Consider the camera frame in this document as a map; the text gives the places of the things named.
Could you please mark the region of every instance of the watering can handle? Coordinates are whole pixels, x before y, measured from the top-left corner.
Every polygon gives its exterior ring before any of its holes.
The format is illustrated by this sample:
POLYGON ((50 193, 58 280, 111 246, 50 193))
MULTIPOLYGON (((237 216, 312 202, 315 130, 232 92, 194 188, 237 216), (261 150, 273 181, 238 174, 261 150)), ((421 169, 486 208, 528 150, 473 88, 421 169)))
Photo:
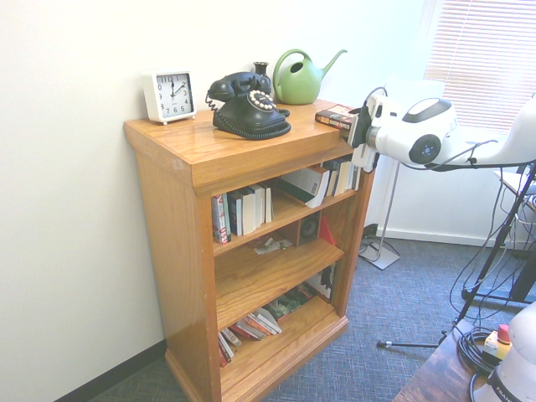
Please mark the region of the watering can handle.
POLYGON ((279 99, 281 99, 280 91, 279 91, 279 68, 281 67, 281 64, 283 61, 290 56, 291 54, 301 54, 303 56, 303 59, 311 61, 311 58, 309 57, 309 54, 305 53, 303 50, 300 49, 290 49, 289 51, 285 52, 279 60, 277 60, 276 67, 274 68, 274 91, 276 92, 276 95, 279 99))

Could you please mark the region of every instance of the green watering can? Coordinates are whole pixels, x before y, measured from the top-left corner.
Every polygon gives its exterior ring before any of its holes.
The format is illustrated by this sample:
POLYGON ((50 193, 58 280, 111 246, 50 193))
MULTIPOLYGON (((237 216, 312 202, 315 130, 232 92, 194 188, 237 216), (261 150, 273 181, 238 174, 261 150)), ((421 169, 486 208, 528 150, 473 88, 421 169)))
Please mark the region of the green watering can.
POLYGON ((324 76, 332 68, 338 56, 346 53, 346 50, 341 50, 323 69, 317 69, 311 61, 311 58, 303 50, 292 49, 283 54, 277 60, 274 68, 274 90, 276 91, 279 101, 287 105, 307 105, 314 102, 320 93, 320 85, 324 76), (284 59, 291 54, 301 54, 302 61, 298 61, 289 66, 279 78, 279 68, 284 59))

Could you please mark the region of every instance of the bookshelf top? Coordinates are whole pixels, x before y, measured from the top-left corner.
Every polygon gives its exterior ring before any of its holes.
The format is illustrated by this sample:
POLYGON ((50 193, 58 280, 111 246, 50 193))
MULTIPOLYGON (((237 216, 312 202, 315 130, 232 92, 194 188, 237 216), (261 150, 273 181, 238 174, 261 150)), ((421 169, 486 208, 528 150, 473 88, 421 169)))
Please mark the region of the bookshelf top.
POLYGON ((216 129, 212 111, 195 119, 164 126, 144 120, 126 121, 132 147, 166 168, 196 193, 215 195, 256 181, 349 154, 352 148, 339 130, 315 122, 315 113, 332 106, 317 100, 311 105, 282 105, 291 111, 292 129, 282 137, 246 141, 216 129))

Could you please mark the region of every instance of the white alarm clock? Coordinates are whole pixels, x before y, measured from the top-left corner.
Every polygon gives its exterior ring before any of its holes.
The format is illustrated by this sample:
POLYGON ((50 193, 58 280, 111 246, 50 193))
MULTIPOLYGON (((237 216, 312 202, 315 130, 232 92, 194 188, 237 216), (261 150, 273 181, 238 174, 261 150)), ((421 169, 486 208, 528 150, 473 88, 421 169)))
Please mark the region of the white alarm clock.
POLYGON ((142 82, 149 119, 167 124, 197 113, 189 71, 148 71, 142 75, 142 82))

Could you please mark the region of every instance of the wooden bookshelf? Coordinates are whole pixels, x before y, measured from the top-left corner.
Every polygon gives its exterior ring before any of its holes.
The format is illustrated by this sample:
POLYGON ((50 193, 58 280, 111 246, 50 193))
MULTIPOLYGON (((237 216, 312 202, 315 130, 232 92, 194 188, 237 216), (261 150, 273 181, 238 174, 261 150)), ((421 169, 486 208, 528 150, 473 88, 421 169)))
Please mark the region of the wooden bookshelf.
POLYGON ((248 245, 221 255, 214 264, 218 329, 263 307, 343 255, 322 239, 263 255, 248 245))
POLYGON ((244 141, 212 126, 212 112, 163 126, 127 121, 167 339, 166 361, 192 401, 260 400, 346 326, 358 244, 374 175, 316 209, 272 192, 276 218, 227 245, 212 238, 211 197, 352 152, 338 130, 314 121, 332 103, 285 106, 291 131, 244 141), (323 240, 257 255, 247 244, 322 210, 336 245, 323 240), (218 331, 337 262, 332 299, 314 297, 281 320, 283 333, 244 341, 219 367, 218 331))
POLYGON ((320 209, 334 205, 345 198, 352 197, 355 194, 353 190, 347 190, 344 193, 333 197, 326 197, 322 201, 322 205, 316 208, 309 208, 304 203, 301 203, 297 199, 285 194, 281 191, 273 191, 272 194, 272 203, 274 204, 274 215, 276 218, 268 224, 261 225, 257 230, 254 230, 252 233, 245 234, 243 236, 232 236, 233 241, 222 245, 216 241, 213 243, 214 246, 214 255, 220 255, 225 251, 232 250, 234 247, 238 247, 256 239, 259 236, 266 235, 274 230, 278 230, 283 226, 295 222, 299 219, 305 218, 308 215, 314 214, 320 209))

